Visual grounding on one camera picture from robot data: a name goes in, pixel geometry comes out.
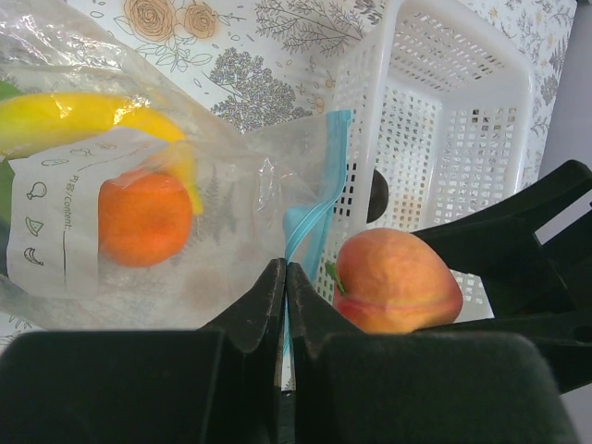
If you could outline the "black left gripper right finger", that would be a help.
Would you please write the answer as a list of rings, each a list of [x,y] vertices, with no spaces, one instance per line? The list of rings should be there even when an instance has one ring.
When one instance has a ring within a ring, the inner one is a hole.
[[[507,333],[370,335],[286,277],[300,443],[575,443],[546,359]]]

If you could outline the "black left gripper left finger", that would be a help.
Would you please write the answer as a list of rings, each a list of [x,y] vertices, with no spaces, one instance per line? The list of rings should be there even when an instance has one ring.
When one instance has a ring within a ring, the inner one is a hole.
[[[33,332],[1,356],[5,443],[274,443],[285,263],[192,330]]]

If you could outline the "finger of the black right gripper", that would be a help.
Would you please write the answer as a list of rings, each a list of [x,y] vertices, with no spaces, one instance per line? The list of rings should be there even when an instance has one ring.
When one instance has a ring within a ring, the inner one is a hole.
[[[532,342],[546,359],[562,393],[591,383],[591,310],[528,314],[428,327],[422,333],[507,333]]]
[[[569,160],[500,203],[417,231],[452,270],[480,277],[494,310],[591,306],[591,215],[550,240],[536,232],[591,189],[591,171]]]

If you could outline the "peach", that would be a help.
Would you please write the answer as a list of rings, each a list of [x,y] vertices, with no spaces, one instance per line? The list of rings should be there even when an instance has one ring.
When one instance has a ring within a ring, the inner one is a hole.
[[[366,333],[410,333],[453,323],[463,294],[438,254],[417,236],[372,228],[325,262],[333,307]]]

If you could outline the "dark mangosteen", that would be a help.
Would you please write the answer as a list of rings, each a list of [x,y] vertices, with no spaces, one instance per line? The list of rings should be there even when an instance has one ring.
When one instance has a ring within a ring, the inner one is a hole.
[[[366,223],[377,221],[387,210],[389,204],[389,185],[380,172],[373,173]]]

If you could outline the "orange mandarin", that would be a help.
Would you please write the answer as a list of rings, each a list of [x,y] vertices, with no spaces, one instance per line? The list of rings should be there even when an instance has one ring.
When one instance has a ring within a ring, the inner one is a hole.
[[[182,250],[191,225],[189,194],[167,174],[130,171],[101,186],[98,249],[116,265],[139,268],[164,262]]]

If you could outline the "clear zip top bag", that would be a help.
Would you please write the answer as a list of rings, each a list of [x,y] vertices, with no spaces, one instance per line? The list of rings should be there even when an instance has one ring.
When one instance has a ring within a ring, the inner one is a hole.
[[[1,5],[1,309],[46,330],[201,327],[313,270],[351,115],[239,133],[61,1]]]

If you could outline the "yellow banana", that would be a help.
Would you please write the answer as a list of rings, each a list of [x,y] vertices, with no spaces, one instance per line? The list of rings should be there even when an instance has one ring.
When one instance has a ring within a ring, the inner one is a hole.
[[[1,155],[7,162],[26,158],[115,127],[139,130],[166,142],[185,139],[166,116],[127,97],[91,92],[36,93],[1,102]]]

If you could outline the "green starfruit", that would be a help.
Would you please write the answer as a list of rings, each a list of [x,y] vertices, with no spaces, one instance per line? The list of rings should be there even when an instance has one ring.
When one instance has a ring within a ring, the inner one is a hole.
[[[2,81],[1,82],[1,99],[5,100],[9,97],[19,95],[20,91],[13,85]],[[1,222],[9,225],[11,220],[11,204],[12,204],[12,180],[14,173],[9,167],[6,160],[1,161]]]

